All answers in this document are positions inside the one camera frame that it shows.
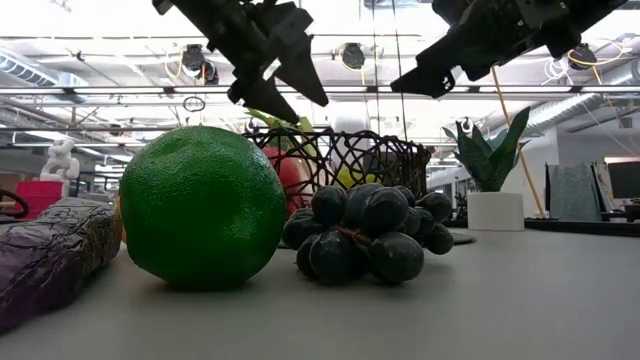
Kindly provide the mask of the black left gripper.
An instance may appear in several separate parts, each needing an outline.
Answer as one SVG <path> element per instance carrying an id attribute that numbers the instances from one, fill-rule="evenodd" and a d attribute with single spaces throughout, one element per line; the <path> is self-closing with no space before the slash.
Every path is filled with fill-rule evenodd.
<path id="1" fill-rule="evenodd" d="M 235 81 L 227 96 L 291 124 L 299 117 L 278 92 L 275 78 L 266 75 L 274 61 L 276 76 L 308 100 L 322 107 L 329 103 L 311 58 L 306 33 L 313 18 L 295 2 L 239 0 L 153 0 L 161 14 L 177 8 L 233 66 Z"/>

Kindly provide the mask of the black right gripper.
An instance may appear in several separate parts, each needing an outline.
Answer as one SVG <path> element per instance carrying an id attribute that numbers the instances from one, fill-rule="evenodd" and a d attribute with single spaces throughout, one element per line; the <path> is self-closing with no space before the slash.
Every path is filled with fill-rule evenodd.
<path id="1" fill-rule="evenodd" d="M 394 80 L 396 93 L 437 99 L 456 85 L 460 66 L 471 81 L 493 66 L 539 47 L 559 58 L 582 42 L 582 34 L 627 0 L 435 0 L 432 8 L 448 32 L 416 56 L 416 68 Z"/>

